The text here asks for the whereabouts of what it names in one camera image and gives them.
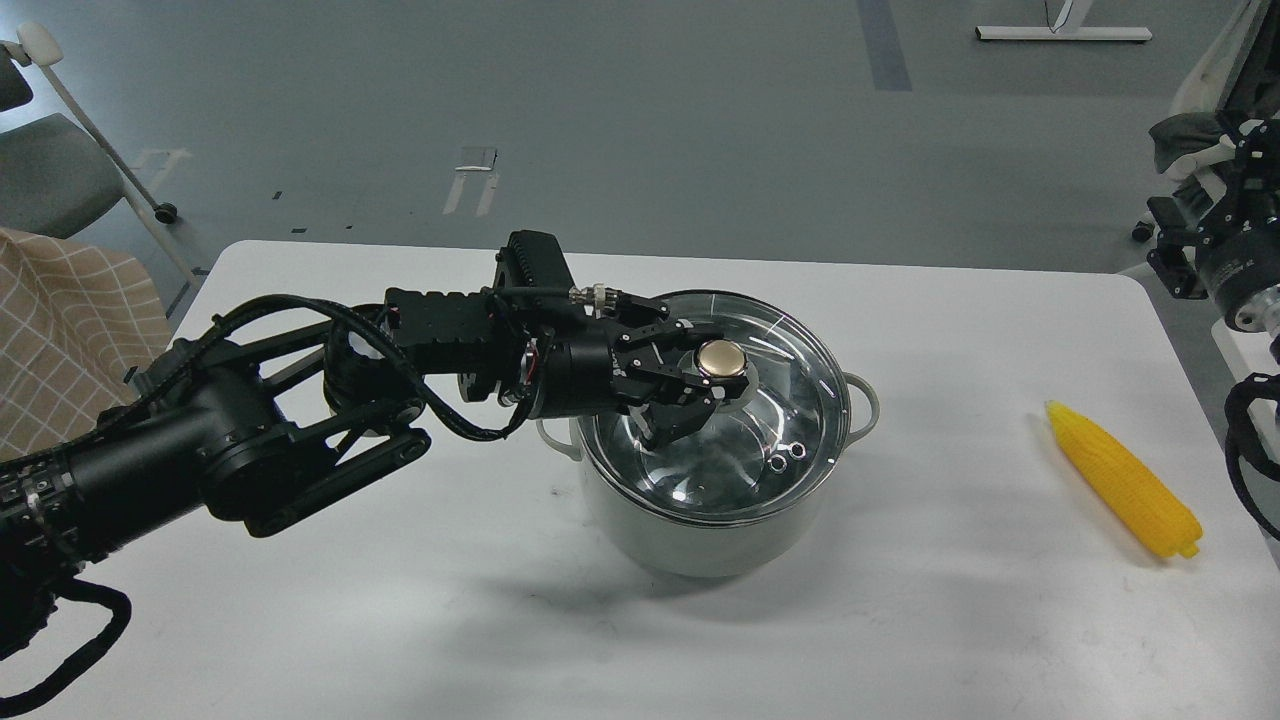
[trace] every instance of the checkered cloth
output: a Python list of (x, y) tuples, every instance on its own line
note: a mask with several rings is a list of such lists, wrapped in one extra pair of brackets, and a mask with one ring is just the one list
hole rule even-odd
[(172, 331), (136, 259), (0, 228), (0, 460), (93, 428)]

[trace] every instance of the toy corn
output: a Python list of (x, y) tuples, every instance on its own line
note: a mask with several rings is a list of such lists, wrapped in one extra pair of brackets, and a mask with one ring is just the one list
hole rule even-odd
[(1196, 515), (1140, 460), (1093, 420), (1057, 401), (1044, 404), (1059, 447), (1151, 552), (1192, 557), (1204, 534)]

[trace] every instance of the lid knob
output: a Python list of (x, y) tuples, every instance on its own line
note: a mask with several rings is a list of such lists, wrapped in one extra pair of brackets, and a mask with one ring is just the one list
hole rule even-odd
[(732, 378), (746, 370), (746, 354), (736, 342), (710, 340), (698, 348), (698, 370), (709, 378)]

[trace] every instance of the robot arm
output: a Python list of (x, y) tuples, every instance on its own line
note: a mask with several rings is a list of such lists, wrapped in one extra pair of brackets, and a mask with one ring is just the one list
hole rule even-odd
[[(1194, 223), (1187, 223), (1172, 199), (1148, 200), (1160, 233), (1147, 261), (1174, 297), (1211, 297), (1233, 331), (1276, 338), (1271, 355), (1280, 361), (1280, 120), (1243, 119), (1219, 114), (1234, 155), (1224, 167), (1225, 190)], [(1230, 391), (1224, 450), (1240, 502), (1267, 534), (1280, 539), (1280, 528), (1258, 509), (1240, 470), (1243, 457), (1280, 480), (1280, 465), (1267, 457), (1248, 415), (1249, 405), (1263, 398), (1280, 400), (1280, 375), (1254, 374)]]
[[(0, 660), (45, 626), (55, 597), (115, 614), (41, 687), (0, 698), (0, 716), (51, 698), (128, 621), (122, 593), (74, 578), (84, 564), (200, 505), (253, 537), (275, 534), (421, 457), (431, 441), (410, 423), (425, 410), (477, 442), (506, 438), (530, 418), (627, 413), (641, 441), (660, 447), (748, 389), (745, 355), (714, 327), (671, 318), (658, 300), (575, 288), (553, 236), (513, 233), (497, 260), (494, 286), (472, 293), (390, 288), (384, 302), (358, 307), (251, 300), (215, 316), (202, 337), (175, 341), (138, 378), (138, 401), (104, 413), (93, 432), (0, 464)], [(244, 345), (229, 340), (297, 307), (328, 320)], [(262, 377), (264, 363), (307, 348)], [(739, 363), (726, 369), (735, 350)], [(302, 427), (275, 398), (317, 373), (333, 415)], [(509, 423), (474, 425), (425, 374), (456, 374), (467, 401), (497, 395), (513, 406)], [(381, 441), (352, 454), (367, 434)]]

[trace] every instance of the glass lid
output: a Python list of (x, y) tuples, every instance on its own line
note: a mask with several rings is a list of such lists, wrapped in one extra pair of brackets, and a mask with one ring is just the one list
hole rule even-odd
[[(582, 418), (591, 462), (631, 500), (678, 520), (754, 521), (788, 507), (844, 448), (849, 389), (838, 364), (803, 324), (758, 300), (721, 291), (663, 299), (672, 318), (716, 324), (737, 343), (753, 387), (658, 450), (644, 448), (627, 415)], [(681, 363), (692, 369), (694, 354)]]

